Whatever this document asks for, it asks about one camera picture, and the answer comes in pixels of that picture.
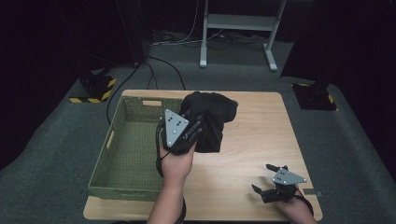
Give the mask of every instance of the black cable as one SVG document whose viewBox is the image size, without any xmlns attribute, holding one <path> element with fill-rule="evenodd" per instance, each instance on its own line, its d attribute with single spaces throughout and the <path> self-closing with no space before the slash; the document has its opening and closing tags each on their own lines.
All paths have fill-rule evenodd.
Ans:
<svg viewBox="0 0 396 224">
<path fill-rule="evenodd" d="M 152 80 L 153 78 L 154 78 L 154 81 L 155 81 L 155 87 L 156 87 L 157 90 L 158 90 L 158 83 L 157 83 L 157 78 L 155 77 L 155 74 L 154 74 L 154 70 L 152 69 L 151 65 L 150 65 L 148 62 L 145 62 L 145 65 L 147 65 L 148 68 L 149 68 L 149 70 L 151 71 L 151 75 L 150 75 L 149 81 L 148 81 L 148 90 L 149 90 L 149 84 L 151 83 L 151 80 Z"/>
<path fill-rule="evenodd" d="M 129 65 L 129 64 L 115 63 L 115 62 L 112 62 L 112 61 L 110 61 L 110 60 L 108 60 L 108 59 L 101 58 L 101 57 L 99 57 L 99 56 L 97 56 L 97 55 L 95 55 L 95 54 L 90 53 L 89 51 L 87 51 L 86 49 L 84 49 L 82 46 L 80 46 L 80 45 L 78 44 L 77 40 L 76 40 L 76 37 L 73 35 L 72 29 L 70 28 L 70 25 L 69 25 L 69 23 L 68 23 L 67 20 L 66 20 L 66 17 L 64 16 L 64 14 L 63 14 L 62 11 L 61 11 L 61 7 L 59 6 L 58 1 L 57 1 L 57 0 L 54 0 L 54 2 L 55 2 L 56 7 L 58 8 L 59 13 L 61 14 L 62 20 L 64 21 L 64 24 L 66 25 L 66 28 L 67 28 L 68 32 L 69 32 L 70 35 L 72 36 L 72 39 L 73 39 L 75 45 L 76 45 L 81 51 L 84 51 L 85 53 L 87 53 L 87 54 L 90 55 L 91 57 L 93 57 L 93 58 L 95 58 L 95 59 L 99 59 L 99 60 L 104 61 L 104 62 L 106 62 L 106 63 L 112 63 L 112 64 L 115 64 L 115 65 L 117 65 L 117 66 L 132 67 L 132 66 Z"/>
<path fill-rule="evenodd" d="M 129 75 L 129 76 L 128 76 L 128 77 L 127 77 L 127 78 L 126 78 L 126 79 L 125 79 L 125 80 L 113 91 L 113 94 L 111 94 L 111 97 L 110 97 L 110 99 L 108 100 L 107 108 L 106 108 L 106 117 L 107 117 L 107 122 L 108 122 L 108 124 L 111 124 L 110 116 L 108 115 L 108 109 L 110 108 L 111 100 L 113 99 L 113 97 L 114 97 L 114 95 L 116 94 L 116 92 L 120 89 L 120 87 L 121 87 L 123 84 L 125 84 L 125 82 L 129 80 L 129 78 L 131 78 L 131 77 L 134 75 L 134 73 L 139 69 L 139 67 L 140 67 L 140 64 L 137 65 L 136 69 L 131 73 L 131 75 Z"/>
<path fill-rule="evenodd" d="M 293 195 L 295 198 L 297 198 L 297 199 L 299 199 L 299 200 L 301 200 L 301 201 L 303 201 L 305 204 L 306 204 L 306 206 L 308 207 L 308 209 L 309 209 L 309 211 L 311 212 L 311 214 L 312 214 L 312 216 L 314 215 L 314 207 L 312 206 L 312 204 L 303 196 L 303 194 L 300 192 L 300 194 L 301 194 L 301 196 L 300 195 Z"/>
<path fill-rule="evenodd" d="M 183 78 L 181 77 L 181 74 L 180 74 L 180 72 L 177 70 L 177 68 L 175 68 L 172 64 L 170 64 L 169 62 L 167 62 L 167 61 L 165 61 L 165 60 L 162 60 L 162 59 L 159 59 L 159 58 L 155 58 L 155 57 L 152 57 L 152 56 L 148 56 L 148 57 L 149 57 L 150 59 L 154 59 L 154 60 L 157 60 L 157 61 L 160 61 L 160 62 L 163 62 L 163 63 L 167 63 L 167 64 L 169 64 L 171 67 L 173 67 L 173 68 L 175 69 L 175 71 L 177 71 L 178 77 L 180 78 L 181 85 L 183 86 L 183 90 L 184 90 L 184 91 L 186 90 L 186 86 L 184 85 Z"/>
</svg>

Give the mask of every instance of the wire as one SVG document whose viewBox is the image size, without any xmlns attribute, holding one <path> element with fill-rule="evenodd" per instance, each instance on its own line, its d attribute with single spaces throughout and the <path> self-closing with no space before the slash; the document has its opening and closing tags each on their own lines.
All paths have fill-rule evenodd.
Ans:
<svg viewBox="0 0 396 224">
<path fill-rule="evenodd" d="M 186 90 L 186 86 L 184 85 L 183 78 L 181 77 L 181 74 L 180 74 L 180 72 L 178 71 L 177 68 L 175 68 L 172 64 L 170 64 L 169 62 L 167 62 L 167 61 L 165 61 L 165 60 L 162 60 L 162 59 L 159 59 L 159 58 L 155 58 L 155 57 L 152 57 L 152 56 L 148 56 L 148 57 L 149 57 L 150 59 L 154 59 L 154 60 L 157 60 L 157 61 L 160 61 L 160 62 L 163 62 L 163 63 L 167 63 L 167 64 L 169 64 L 171 67 L 173 67 L 173 68 L 175 69 L 175 71 L 177 72 L 178 77 L 180 78 L 180 82 L 181 82 L 181 85 L 183 86 L 183 90 L 184 90 L 184 91 Z"/>
<path fill-rule="evenodd" d="M 108 103 L 107 103 L 107 108 L 106 108 L 106 117 L 107 117 L 107 122 L 108 122 L 108 124 L 111 124 L 111 121 L 110 121 L 110 116 L 108 115 L 108 109 L 110 108 L 110 103 L 111 103 L 111 101 L 113 100 L 113 97 L 114 97 L 114 95 L 116 94 L 116 92 L 120 89 L 120 87 L 123 85 L 123 84 L 125 84 L 125 82 L 126 81 L 128 81 L 133 75 L 134 75 L 134 73 L 139 69 L 139 67 L 140 67 L 140 64 L 136 67 L 136 69 L 131 73 L 131 75 L 129 75 L 114 91 L 113 91 L 113 94 L 111 94 L 111 97 L 110 97 L 110 99 L 108 100 Z"/>
<path fill-rule="evenodd" d="M 150 65 L 148 62 L 145 62 L 145 65 L 147 65 L 148 68 L 149 68 L 149 70 L 151 71 L 151 76 L 149 77 L 149 81 L 148 81 L 148 90 L 149 90 L 149 84 L 151 83 L 151 80 L 152 80 L 153 78 L 154 78 L 154 81 L 155 81 L 155 87 L 156 87 L 157 90 L 158 90 L 157 78 L 156 78 L 155 75 L 154 75 L 154 71 L 152 70 L 151 65 Z"/>
<path fill-rule="evenodd" d="M 77 46 L 80 50 L 84 51 L 85 53 L 87 53 L 87 54 L 90 55 L 91 57 L 96 58 L 96 59 L 99 59 L 99 60 L 104 61 L 104 62 L 106 62 L 106 63 L 112 63 L 112 64 L 115 64 L 115 65 L 117 65 L 117 66 L 133 67 L 132 65 L 129 65 L 129 64 L 115 63 L 115 62 L 112 62 L 112 61 L 110 61 L 110 60 L 108 60 L 108 59 L 101 58 L 101 57 L 99 57 L 99 56 L 97 56 L 97 55 L 95 55 L 95 54 L 90 53 L 89 51 L 87 51 L 86 49 L 84 49 L 82 46 L 80 46 L 80 45 L 78 44 L 77 40 L 76 40 L 76 37 L 73 35 L 72 29 L 71 29 L 69 23 L 67 22 L 66 17 L 65 17 L 64 14 L 62 13 L 62 10 L 61 10 L 61 7 L 60 7 L 59 4 L 58 4 L 58 1 L 57 1 L 57 0 L 54 0 L 54 2 L 55 2 L 56 7 L 58 8 L 59 13 L 61 14 L 62 20 L 64 21 L 64 24 L 66 25 L 66 28 L 67 28 L 68 32 L 70 33 L 70 35 L 72 36 L 72 39 L 73 39 L 74 43 L 76 44 L 76 46 Z"/>
<path fill-rule="evenodd" d="M 184 37 L 183 39 L 180 39 L 180 40 L 175 41 L 176 43 L 183 42 L 183 41 L 189 39 L 190 36 L 191 36 L 191 34 L 192 34 L 192 32 L 194 31 L 195 23 L 196 23 L 196 21 L 197 21 L 199 1 L 200 1 L 200 0 L 197 0 L 197 6 L 196 6 L 196 8 L 195 8 L 194 22 L 193 22 L 193 24 L 192 24 L 192 28 L 191 28 L 191 30 L 190 30 L 190 33 L 189 33 L 186 37 Z M 162 45 L 162 44 L 170 44 L 170 43 L 172 43 L 172 42 L 163 41 L 163 42 L 152 43 L 151 46 Z"/>
</svg>

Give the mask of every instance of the human hand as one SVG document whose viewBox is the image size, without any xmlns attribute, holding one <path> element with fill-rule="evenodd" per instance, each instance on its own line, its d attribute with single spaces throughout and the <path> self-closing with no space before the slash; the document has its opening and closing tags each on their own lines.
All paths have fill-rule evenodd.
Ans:
<svg viewBox="0 0 396 224">
<path fill-rule="evenodd" d="M 192 168 L 192 159 L 195 151 L 194 144 L 188 153 L 176 156 L 160 147 L 162 159 L 161 167 L 163 170 L 163 180 L 165 185 L 183 185 L 187 175 Z"/>
<path fill-rule="evenodd" d="M 299 190 L 297 190 L 295 194 L 302 196 Z M 286 203 L 279 201 L 274 202 L 274 204 L 293 222 L 299 224 L 317 223 L 306 204 L 295 197 L 291 198 Z"/>
</svg>

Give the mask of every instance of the wooden table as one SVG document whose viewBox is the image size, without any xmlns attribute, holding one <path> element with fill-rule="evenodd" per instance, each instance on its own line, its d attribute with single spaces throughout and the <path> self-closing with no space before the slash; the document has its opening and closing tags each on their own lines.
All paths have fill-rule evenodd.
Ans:
<svg viewBox="0 0 396 224">
<path fill-rule="evenodd" d="M 239 103 L 234 121 L 225 123 L 220 153 L 195 153 L 185 184 L 186 220 L 287 220 L 272 203 L 263 203 L 251 184 L 272 189 L 276 173 L 265 164 L 288 165 L 312 189 L 282 97 L 276 92 L 216 91 Z M 123 95 L 184 98 L 192 91 L 125 91 Z M 316 195 L 305 195 L 315 219 L 322 219 Z M 146 220 L 154 203 L 101 200 L 89 196 L 87 219 Z"/>
</svg>

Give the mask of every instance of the yellow and black tape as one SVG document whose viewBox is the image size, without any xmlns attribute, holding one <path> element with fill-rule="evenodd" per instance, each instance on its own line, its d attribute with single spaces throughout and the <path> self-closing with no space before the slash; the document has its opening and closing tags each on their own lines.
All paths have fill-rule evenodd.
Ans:
<svg viewBox="0 0 396 224">
<path fill-rule="evenodd" d="M 107 88 L 101 97 L 91 98 L 91 97 L 86 97 L 86 96 L 83 96 L 83 97 L 71 96 L 71 97 L 69 97 L 69 101 L 71 103 L 91 103 L 91 104 L 98 104 L 98 103 L 105 102 L 107 100 L 107 98 L 110 96 L 110 93 L 113 90 L 116 80 L 117 80 L 116 78 L 112 78 L 108 82 Z"/>
</svg>

